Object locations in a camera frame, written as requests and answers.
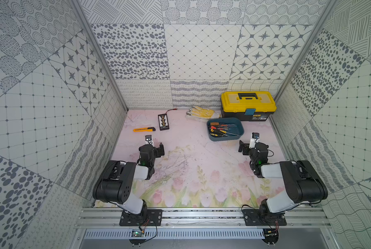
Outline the teal plastic storage tray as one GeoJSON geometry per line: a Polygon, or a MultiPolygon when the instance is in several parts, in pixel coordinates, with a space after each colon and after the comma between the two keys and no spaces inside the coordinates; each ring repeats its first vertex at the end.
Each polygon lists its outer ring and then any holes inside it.
{"type": "Polygon", "coordinates": [[[245,132],[241,121],[234,117],[211,119],[206,125],[213,142],[239,140],[245,132]]]}

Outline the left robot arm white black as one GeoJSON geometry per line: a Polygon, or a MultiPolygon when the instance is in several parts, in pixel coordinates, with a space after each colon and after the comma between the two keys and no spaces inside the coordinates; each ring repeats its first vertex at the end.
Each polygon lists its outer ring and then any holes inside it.
{"type": "Polygon", "coordinates": [[[135,179],[150,180],[155,172],[156,158],[165,155],[164,145],[150,144],[139,147],[140,157],[137,162],[111,160],[107,163],[93,188],[93,198],[104,203],[115,204],[125,213],[134,217],[147,215],[146,202],[132,192],[135,179]]]}

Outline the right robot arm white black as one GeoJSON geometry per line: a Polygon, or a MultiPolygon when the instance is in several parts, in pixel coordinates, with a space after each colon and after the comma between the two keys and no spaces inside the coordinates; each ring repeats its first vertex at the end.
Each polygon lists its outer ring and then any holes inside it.
{"type": "Polygon", "coordinates": [[[240,141],[238,151],[250,157],[249,165],[255,176],[278,178],[284,182],[283,191],[261,202],[261,214],[282,214],[301,203],[318,204],[328,197],[327,187],[309,161],[290,160],[270,164],[269,146],[260,142],[251,146],[240,141]]]}

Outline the orange utility knife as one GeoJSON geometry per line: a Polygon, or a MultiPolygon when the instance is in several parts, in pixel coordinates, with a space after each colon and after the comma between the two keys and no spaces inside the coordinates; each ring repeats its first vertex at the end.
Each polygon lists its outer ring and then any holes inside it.
{"type": "Polygon", "coordinates": [[[154,132],[156,131],[155,127],[145,127],[145,128],[137,128],[133,130],[134,132],[154,132]]]}

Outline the yellow black toolbox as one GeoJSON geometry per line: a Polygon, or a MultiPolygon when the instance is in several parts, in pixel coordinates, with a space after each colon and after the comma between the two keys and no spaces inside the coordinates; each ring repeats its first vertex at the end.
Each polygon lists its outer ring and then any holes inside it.
{"type": "Polygon", "coordinates": [[[276,103],[270,92],[234,92],[221,95],[223,118],[237,118],[240,121],[266,121],[276,111],[276,103]]]}

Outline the yellow work gloves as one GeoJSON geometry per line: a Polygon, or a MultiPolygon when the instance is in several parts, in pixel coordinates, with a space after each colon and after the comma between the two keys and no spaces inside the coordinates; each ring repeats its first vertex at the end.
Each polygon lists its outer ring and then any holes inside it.
{"type": "Polygon", "coordinates": [[[221,114],[209,108],[193,106],[186,112],[185,117],[191,120],[207,122],[210,119],[221,118],[221,114]]]}

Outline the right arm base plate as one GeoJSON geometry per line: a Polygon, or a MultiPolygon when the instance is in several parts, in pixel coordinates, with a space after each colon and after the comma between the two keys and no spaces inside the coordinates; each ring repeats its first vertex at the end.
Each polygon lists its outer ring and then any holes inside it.
{"type": "Polygon", "coordinates": [[[284,213],[272,214],[264,213],[261,214],[256,209],[243,209],[242,210],[244,222],[246,226],[286,226],[287,222],[284,213]]]}

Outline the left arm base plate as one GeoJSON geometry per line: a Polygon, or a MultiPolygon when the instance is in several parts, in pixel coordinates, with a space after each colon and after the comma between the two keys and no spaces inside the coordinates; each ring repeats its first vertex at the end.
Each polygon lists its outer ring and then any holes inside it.
{"type": "Polygon", "coordinates": [[[162,209],[146,209],[140,214],[131,214],[123,211],[120,226],[160,226],[162,222],[162,209]]]}

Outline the aluminium rail frame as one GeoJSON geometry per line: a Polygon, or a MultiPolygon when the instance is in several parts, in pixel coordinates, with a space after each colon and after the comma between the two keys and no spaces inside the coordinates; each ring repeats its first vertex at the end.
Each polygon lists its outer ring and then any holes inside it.
{"type": "MultiPolygon", "coordinates": [[[[158,228],[329,228],[330,222],[320,207],[302,206],[278,216],[263,217],[250,207],[220,208],[151,208],[147,221],[158,228]]],[[[113,207],[84,208],[76,228],[139,227],[143,222],[131,220],[123,210],[113,207]]]]}

